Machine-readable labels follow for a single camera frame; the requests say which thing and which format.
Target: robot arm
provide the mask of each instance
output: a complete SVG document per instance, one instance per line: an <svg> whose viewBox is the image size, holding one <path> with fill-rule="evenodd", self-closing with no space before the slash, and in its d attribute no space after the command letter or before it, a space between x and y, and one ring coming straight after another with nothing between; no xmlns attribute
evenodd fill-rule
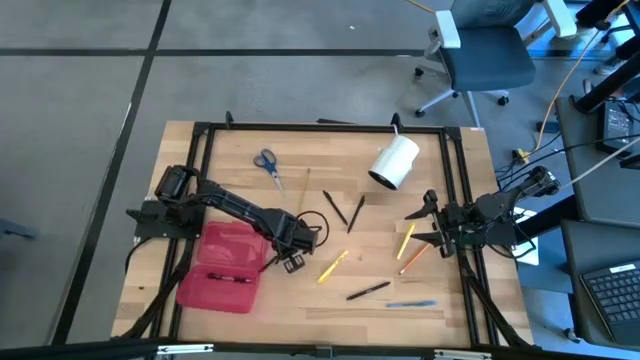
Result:
<svg viewBox="0 0 640 360"><path fill-rule="evenodd" d="M196 179L197 190L195 194L186 195L192 177ZM190 210L204 205L214 207L251 225L258 234L271 242L277 253L274 260L284 260L285 268L290 273L304 266L304 260L298 252L313 254L315 250L318 230L309 228L304 220L282 209L263 209L252 204L223 189L220 184L202 179L196 169L181 165L167 167L155 195L165 207L160 216L162 219L145 215L143 204L142 211L130 212L139 225L141 221L162 220L177 227L192 227L199 231L198 226L191 224L194 217L191 216Z"/></svg>
<svg viewBox="0 0 640 360"><path fill-rule="evenodd" d="M417 219L432 215L434 230L426 234L413 234L411 237L440 247L443 258L455 254L457 245L473 245L485 242L490 245L506 245L504 239L486 239L487 230L497 224L510 225L515 204L531 196L553 195L559 191L560 183L546 168L534 168L522 184L507 192L496 192L480 196L474 203L460 206L450 203L438 211L435 191L429 190L423 197L422 209L405 219Z"/></svg>

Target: floor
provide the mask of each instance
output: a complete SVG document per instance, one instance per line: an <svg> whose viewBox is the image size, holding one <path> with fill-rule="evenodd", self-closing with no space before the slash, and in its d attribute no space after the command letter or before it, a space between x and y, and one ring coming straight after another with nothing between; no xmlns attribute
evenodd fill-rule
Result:
<svg viewBox="0 0 640 360"><path fill-rule="evenodd" d="M247 122L329 118L386 124L398 112L406 124L473 124L460 99L441 102L422 119L413 117L418 105L445 86L429 76L421 81L413 79L419 58L166 56L153 60L144 83L139 74L141 69L143 73L148 69L148 61L145 64L142 56L114 56L117 54L109 51L146 49L162 3L0 3L0 217L40 231L34 241L13 236L0 240L0 348L49 341L60 298L123 121L131 120L129 112L136 110L135 106L129 108L132 94L134 100L141 95L140 106L70 333L71 342L109 336L134 229L124 211L138 207L146 193L167 120L221 121L229 110L237 121ZM425 3L438 9L450 4ZM519 25L521 32L535 28L541 16L539 9L532 11ZM390 19L402 21L389 24ZM422 49L432 25L429 14L401 1L184 0L172 2L158 46ZM587 40L543 38L531 48L532 54L575 52ZM86 47L103 52L101 56L49 56L33 51ZM15 52L9 54L2 48ZM590 50L562 95L579 94L583 78L599 80L591 69L598 59L610 55L611 47L596 43ZM536 80L511 91L508 106L497 106L496 99L488 95L476 95L496 168L509 162L512 149L535 145L537 133L532 128L544 116L573 61L540 59L535 65ZM560 148L559 140L549 146L549 150ZM561 182L569 180L562 155L543 164ZM540 210L566 195L530 207ZM535 341L543 348L618 358L634 356L570 343L560 333L571 326L566 295L531 288L524 292Z"/></svg>

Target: black marker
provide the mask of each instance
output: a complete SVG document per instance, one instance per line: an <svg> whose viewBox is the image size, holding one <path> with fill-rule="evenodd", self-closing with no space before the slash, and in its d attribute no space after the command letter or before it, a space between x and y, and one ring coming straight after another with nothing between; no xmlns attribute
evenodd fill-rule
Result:
<svg viewBox="0 0 640 360"><path fill-rule="evenodd" d="M338 207L336 206L336 203L333 202L331 195L329 195L329 193L324 190L322 190L322 193L324 194L324 197L326 197L327 200L329 200L329 204L331 204L331 207L333 208L333 210L335 210L338 213L338 216L340 216L340 220L342 220L342 222L345 225L349 225L349 223L347 222L347 219L345 219L344 215L342 215L342 213L340 212L340 209L338 209Z"/></svg>
<svg viewBox="0 0 640 360"><path fill-rule="evenodd" d="M374 287L372 287L372 288L369 288L369 289L367 289L367 290L363 290L363 291L360 291L359 293L355 293L355 294L353 294L353 295L349 296L349 297L347 298L347 301L349 301L349 300L353 300L353 299L356 299L356 298L359 298L359 297L360 297L360 296L362 296L362 295L367 295L367 294L368 294L368 293L370 293L370 292L374 292L374 291L376 291L376 290L382 289L383 287L388 286L389 284L391 284L391 282L390 282L390 281L385 281L385 282L383 282L382 284L378 284L378 285L376 285L376 286L374 286Z"/></svg>
<svg viewBox="0 0 640 360"><path fill-rule="evenodd" d="M353 228L353 224L356 223L356 218L358 217L358 213L360 209L364 205L364 195L360 198L360 202L358 203L358 207L356 207L356 212L353 213L353 217L351 218L351 223L349 223L349 227L347 228L347 234L351 232L351 228Z"/></svg>
<svg viewBox="0 0 640 360"><path fill-rule="evenodd" d="M245 283L245 284L249 284L252 283L253 280L251 279L247 279L247 278L239 278L239 277L233 277L233 276L225 276L225 275L219 275L219 274L215 274L215 273L208 273L207 277L209 279L215 279L215 280L224 280L224 281L233 281L233 282L241 282L241 283Z"/></svg>

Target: wooden tabletop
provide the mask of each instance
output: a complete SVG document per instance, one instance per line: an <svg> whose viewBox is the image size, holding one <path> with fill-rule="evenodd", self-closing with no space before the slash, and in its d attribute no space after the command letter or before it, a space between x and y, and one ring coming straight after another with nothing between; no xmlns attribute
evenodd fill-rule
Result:
<svg viewBox="0 0 640 360"><path fill-rule="evenodd" d="M167 123L149 194L166 166L185 163L192 128L193 122ZM463 128L462 136L474 197L496 191L484 132ZM413 170L394 192L374 182L367 174L378 150L389 144L390 134L216 131L209 179L261 207L279 207L297 214L307 168L311 168L302 210L325 214L331 234L313 256L305 256L307 265L296 273L287 274L281 265L265 271L249 314L185 308L179 338L247 343L468 347L464 300L455 257L442 259L437 250L430 249L404 275L398 275L423 246L420 241L410 240L402 258L396 260L409 226L409 222L403 220L404 216L422 206L422 195L428 189L436 190L441 199L440 206L447 199L437 136L411 134L408 137L418 144L420 153L413 163ZM198 157L201 157L203 147L204 137ZM252 158L263 148L270 148L278 158L278 172L286 197L280 194L271 177L252 163ZM461 199L453 144L449 148L456 193ZM332 195L347 219L360 197L366 196L350 234L346 233L346 226L330 207L322 190ZM207 211L208 221L230 219L218 210ZM430 231L430 227L429 221L419 220L416 232ZM150 241L133 256L113 335L128 330L157 293L167 243L162 239ZM325 283L317 284L320 274L344 250L349 250L349 255ZM520 336L531 342L514 261L488 250L485 251L485 262L494 301ZM357 300L345 301L348 295L383 281L390 281L391 285ZM421 300L436 300L438 304L425 308L385 308L388 302ZM161 335L168 332L173 302L172 295L165 309ZM486 342L481 309L477 303L478 327Z"/></svg>

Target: black keyboard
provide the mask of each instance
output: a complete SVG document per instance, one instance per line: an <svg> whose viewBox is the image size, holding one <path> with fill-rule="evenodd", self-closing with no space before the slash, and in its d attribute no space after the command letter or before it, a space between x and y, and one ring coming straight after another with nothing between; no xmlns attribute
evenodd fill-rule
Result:
<svg viewBox="0 0 640 360"><path fill-rule="evenodd" d="M582 275L582 282L614 341L629 344L623 332L640 331L640 261Z"/></svg>

